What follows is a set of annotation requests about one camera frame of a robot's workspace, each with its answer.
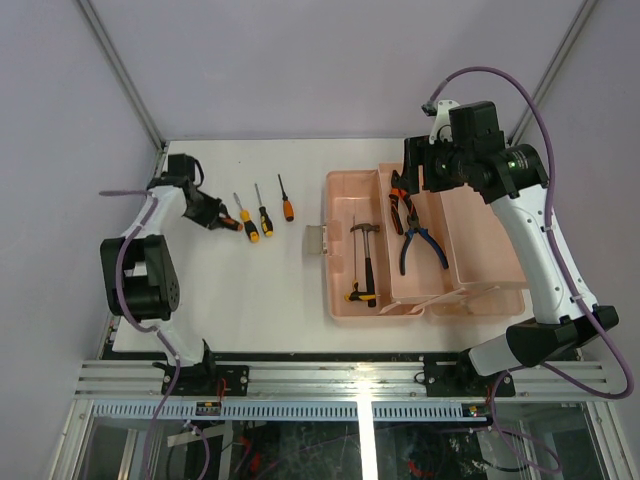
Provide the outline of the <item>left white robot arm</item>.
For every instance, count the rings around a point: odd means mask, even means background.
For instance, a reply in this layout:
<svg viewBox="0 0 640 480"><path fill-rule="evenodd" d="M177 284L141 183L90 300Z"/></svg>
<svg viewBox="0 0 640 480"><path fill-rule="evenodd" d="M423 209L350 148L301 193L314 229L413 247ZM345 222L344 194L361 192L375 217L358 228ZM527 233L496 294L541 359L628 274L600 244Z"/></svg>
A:
<svg viewBox="0 0 640 480"><path fill-rule="evenodd" d="M167 240L180 219L208 231L237 226L221 199L200 190L204 179L198 159L173 154L146 188L100 193L144 198L132 225L102 241L100 259L111 313L152 338L166 356L165 364L154 364L169 379L165 394L214 395L224 384L206 341L176 315L181 300L178 256L170 253Z"/></svg>

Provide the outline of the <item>long black orange screwdriver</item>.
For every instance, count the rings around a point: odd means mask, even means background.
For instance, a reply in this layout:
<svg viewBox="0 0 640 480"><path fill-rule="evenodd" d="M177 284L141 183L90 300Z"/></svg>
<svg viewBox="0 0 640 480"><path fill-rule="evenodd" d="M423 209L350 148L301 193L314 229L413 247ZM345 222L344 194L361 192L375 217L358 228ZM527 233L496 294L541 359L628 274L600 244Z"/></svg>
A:
<svg viewBox="0 0 640 480"><path fill-rule="evenodd" d="M231 217L225 217L225 216L219 217L217 219L217 223L221 228L225 228L225 229L236 231L236 232L240 232L244 228L241 222L238 222L237 220Z"/></svg>

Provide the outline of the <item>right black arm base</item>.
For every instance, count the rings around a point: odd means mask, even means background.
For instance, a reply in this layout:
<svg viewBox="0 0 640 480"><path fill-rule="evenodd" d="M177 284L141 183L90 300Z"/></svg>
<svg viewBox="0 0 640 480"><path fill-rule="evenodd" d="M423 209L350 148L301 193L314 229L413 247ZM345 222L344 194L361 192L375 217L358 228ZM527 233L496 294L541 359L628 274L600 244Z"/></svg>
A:
<svg viewBox="0 0 640 480"><path fill-rule="evenodd" d="M506 369L519 363L506 346L480 345L461 352L425 353L414 382L428 397L487 397Z"/></svg>

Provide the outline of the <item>orange black pliers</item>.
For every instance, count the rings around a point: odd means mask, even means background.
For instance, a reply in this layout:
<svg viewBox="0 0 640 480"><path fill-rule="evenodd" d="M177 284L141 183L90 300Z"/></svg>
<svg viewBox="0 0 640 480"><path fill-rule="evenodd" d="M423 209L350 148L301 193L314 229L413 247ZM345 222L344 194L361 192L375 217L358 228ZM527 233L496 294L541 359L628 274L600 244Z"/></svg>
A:
<svg viewBox="0 0 640 480"><path fill-rule="evenodd" d="M417 220L418 214L416 208L411 200L411 195L408 192L408 183L404 177L401 177L397 170L393 170L390 180L391 190L389 194L391 218L395 231L398 235L404 234L404 228L399 214L399 203L403 202L407 211L408 217L411 220Z"/></svg>

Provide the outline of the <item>claw hammer black handle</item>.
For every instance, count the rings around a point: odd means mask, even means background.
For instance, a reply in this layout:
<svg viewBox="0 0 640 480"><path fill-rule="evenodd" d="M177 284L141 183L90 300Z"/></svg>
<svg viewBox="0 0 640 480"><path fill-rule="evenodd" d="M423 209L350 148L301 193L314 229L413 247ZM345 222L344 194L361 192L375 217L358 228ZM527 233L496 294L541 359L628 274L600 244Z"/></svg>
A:
<svg viewBox="0 0 640 480"><path fill-rule="evenodd" d="M380 231L379 225L374 225L371 223L358 223L355 224L356 231L361 231L363 234L363 246L364 246L364 265L365 265L365 281L366 281L366 290L370 296L371 300L366 302L369 308L375 308L377 306L377 296L375 290L375 279L373 273L373 265L370 255L370 245L369 245L369 234L370 233L378 233Z"/></svg>

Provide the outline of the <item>pink plastic tool box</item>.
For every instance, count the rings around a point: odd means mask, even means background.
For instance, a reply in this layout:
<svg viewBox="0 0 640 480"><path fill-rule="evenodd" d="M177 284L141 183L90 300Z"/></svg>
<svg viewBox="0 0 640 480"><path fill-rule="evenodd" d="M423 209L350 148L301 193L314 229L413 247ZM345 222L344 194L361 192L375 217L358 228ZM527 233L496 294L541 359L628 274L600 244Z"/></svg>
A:
<svg viewBox="0 0 640 480"><path fill-rule="evenodd" d="M506 318L525 310L527 283L513 247L491 208L468 187L411 195L403 202L404 234L391 218L389 194L398 164L332 171L325 181L324 222L307 229L309 251L325 260L327 306L337 323L400 324L424 314ZM352 221L380 226L369 245L377 306L347 302L352 291ZM366 290L363 234L356 231L359 289Z"/></svg>

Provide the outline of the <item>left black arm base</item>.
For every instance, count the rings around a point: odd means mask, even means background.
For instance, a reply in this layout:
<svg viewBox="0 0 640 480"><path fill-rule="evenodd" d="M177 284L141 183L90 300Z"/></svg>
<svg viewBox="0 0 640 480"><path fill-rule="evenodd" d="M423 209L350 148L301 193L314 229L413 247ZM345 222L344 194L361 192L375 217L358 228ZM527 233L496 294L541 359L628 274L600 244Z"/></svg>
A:
<svg viewBox="0 0 640 480"><path fill-rule="evenodd" d="M213 354L205 351L203 360L193 366L181 367L173 396L245 396L249 383L249 367L217 363Z"/></svg>

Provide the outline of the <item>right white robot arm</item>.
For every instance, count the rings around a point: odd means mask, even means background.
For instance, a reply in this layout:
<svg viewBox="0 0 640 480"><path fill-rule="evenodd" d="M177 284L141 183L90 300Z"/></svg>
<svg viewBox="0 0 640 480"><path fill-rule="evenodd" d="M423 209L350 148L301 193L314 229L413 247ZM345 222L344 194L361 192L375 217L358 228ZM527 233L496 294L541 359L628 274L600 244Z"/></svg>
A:
<svg viewBox="0 0 640 480"><path fill-rule="evenodd" d="M479 193L505 229L533 304L531 319L460 354L458 387L478 394L492 375L535 367L581 347L619 323L616 309L602 305L573 261L560 227L545 212L550 181L536 149L509 147L495 105L452 100L428 103L430 134L404 141L402 179L410 194L468 186Z"/></svg>

